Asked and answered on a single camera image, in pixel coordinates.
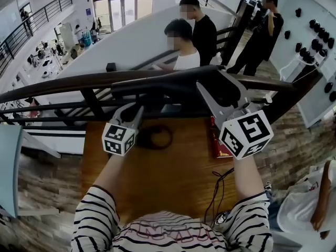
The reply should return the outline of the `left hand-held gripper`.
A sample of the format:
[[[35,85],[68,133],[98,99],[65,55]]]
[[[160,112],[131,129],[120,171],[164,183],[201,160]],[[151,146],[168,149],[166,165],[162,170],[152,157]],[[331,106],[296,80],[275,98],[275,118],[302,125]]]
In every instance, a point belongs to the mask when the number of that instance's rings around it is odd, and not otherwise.
[[[144,106],[135,106],[136,103],[128,103],[118,108],[112,119],[105,124],[101,137],[105,152],[125,156],[135,145],[135,138],[144,112]]]

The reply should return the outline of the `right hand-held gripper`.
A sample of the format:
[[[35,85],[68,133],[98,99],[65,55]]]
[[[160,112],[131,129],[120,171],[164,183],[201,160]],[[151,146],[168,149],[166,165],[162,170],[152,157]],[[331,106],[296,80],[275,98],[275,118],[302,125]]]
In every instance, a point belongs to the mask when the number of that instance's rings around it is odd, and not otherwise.
[[[199,81],[196,87],[215,118],[215,124],[223,124],[219,135],[221,144],[234,158],[244,159],[262,151],[274,133],[265,113],[250,102],[245,86],[226,70],[219,72],[225,78],[224,89]],[[242,108],[233,113],[237,107]]]

